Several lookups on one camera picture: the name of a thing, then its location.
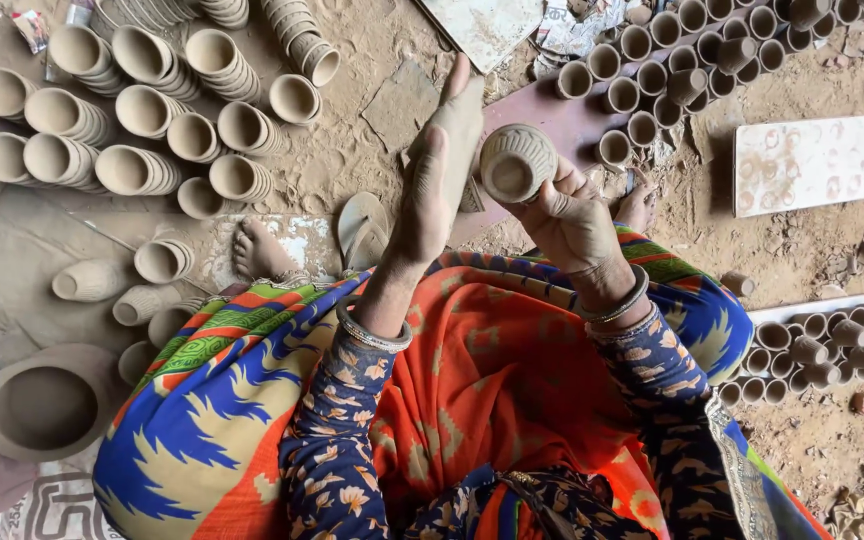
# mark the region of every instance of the dirt floor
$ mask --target dirt floor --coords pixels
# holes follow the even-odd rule
[[[394,216],[402,191],[395,172],[399,149],[386,149],[361,112],[383,81],[406,60],[417,63],[440,87],[453,53],[411,0],[309,3],[324,35],[342,52],[342,70],[323,89],[327,109],[318,124],[311,129],[286,129],[289,147],[266,161],[279,178],[275,193],[265,204],[246,212],[330,215],[354,193],[368,190]],[[258,5],[252,8],[257,11]],[[8,20],[9,13],[28,9],[42,12],[56,24],[65,18],[66,0],[0,3],[0,65],[40,81],[43,55],[32,57]],[[268,88],[288,67],[264,24],[254,17],[246,30],[233,35]],[[527,67],[535,54],[528,42],[521,43],[488,76],[486,101],[528,84]],[[864,115],[864,24],[836,29],[821,49],[790,57],[785,68],[739,89],[737,97],[748,123]],[[215,104],[196,106],[213,118],[217,112]],[[836,279],[830,260],[834,266],[840,256],[855,251],[864,234],[864,201],[738,220],[731,213],[731,170],[729,153],[702,164],[686,130],[673,158],[653,173],[664,197],[650,236],[710,274],[735,269],[752,276],[758,287],[743,300],[747,309],[819,298],[822,286],[832,282],[830,277]],[[93,206],[81,200],[60,203],[66,208]],[[102,206],[126,210],[125,202],[103,202]],[[135,205],[128,210],[143,212]],[[219,225],[202,227],[206,236],[220,235]],[[462,246],[503,255],[532,247],[512,218]],[[207,289],[216,287],[218,281],[202,276]],[[847,294],[864,293],[864,272],[846,276],[837,284]],[[853,384],[824,397],[810,392],[778,407],[740,407],[736,411],[752,429],[750,441],[758,453],[816,513],[828,509],[840,487],[864,489],[864,416],[849,410],[849,399],[857,388]]]

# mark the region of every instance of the floral sleeve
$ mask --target floral sleeve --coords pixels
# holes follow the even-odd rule
[[[336,331],[280,444],[291,538],[388,537],[368,431],[395,357]]]
[[[592,338],[626,407],[643,424],[639,440],[672,537],[743,538],[706,414],[713,390],[655,304],[638,325]]]

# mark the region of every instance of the woman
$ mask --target woman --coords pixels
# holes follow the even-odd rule
[[[240,271],[279,283],[210,300],[162,350],[99,453],[108,521],[135,539],[828,538],[709,386],[752,324],[641,235],[648,188],[614,224],[562,158],[508,208],[547,261],[442,253],[477,139],[452,106],[481,95],[469,73],[459,55],[372,272],[310,283],[244,222]]]

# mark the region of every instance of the dusty ground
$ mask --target dusty ground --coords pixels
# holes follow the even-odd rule
[[[404,60],[415,61],[436,84],[450,47],[410,0],[312,0],[324,34],[342,51],[343,68],[323,90],[327,109],[311,129],[288,129],[286,152],[267,165],[280,178],[260,214],[328,215],[360,190],[383,200],[391,215],[401,193],[395,174],[396,152],[385,149],[361,117],[383,80]],[[0,3],[0,12],[35,9],[53,21],[65,16],[66,0],[18,0]],[[287,72],[284,55],[263,21],[255,19],[235,32],[264,86]],[[488,78],[487,101],[494,101],[528,83],[526,67],[534,51],[523,42]],[[847,68],[825,67],[844,54]],[[6,17],[0,18],[0,65],[42,80],[42,56],[31,57]],[[835,30],[828,44],[791,57],[779,73],[766,75],[738,92],[749,123],[813,117],[864,115],[864,25]],[[214,104],[202,104],[210,114]],[[864,233],[864,202],[850,202],[794,212],[796,226],[772,216],[734,219],[731,215],[731,167],[727,154],[702,165],[686,135],[671,165],[655,179],[665,185],[652,238],[711,274],[737,269],[753,276],[758,289],[745,304],[761,309],[817,297],[825,284],[830,255],[855,249]],[[69,202],[66,208],[93,202]],[[103,203],[114,210],[144,212],[146,203]],[[174,205],[166,210],[174,212]],[[204,235],[218,235],[218,228]],[[774,254],[766,250],[781,239]],[[532,247],[519,225],[507,219],[469,241],[466,248],[498,254],[522,253]],[[214,286],[205,276],[207,285]],[[864,293],[864,273],[845,284],[848,294]],[[811,510],[822,510],[840,486],[858,486],[864,464],[864,416],[848,409],[853,387],[819,397],[789,400],[781,407],[739,409],[737,416],[754,428],[751,441],[787,484],[801,492]],[[821,448],[822,454],[811,447]]]

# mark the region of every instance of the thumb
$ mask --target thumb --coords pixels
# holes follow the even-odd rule
[[[413,181],[421,189],[438,187],[446,178],[449,135],[441,126],[431,125],[425,133],[425,152],[415,164]]]
[[[549,217],[567,222],[581,221],[589,214],[589,209],[581,201],[556,189],[551,179],[542,183],[535,203]]]

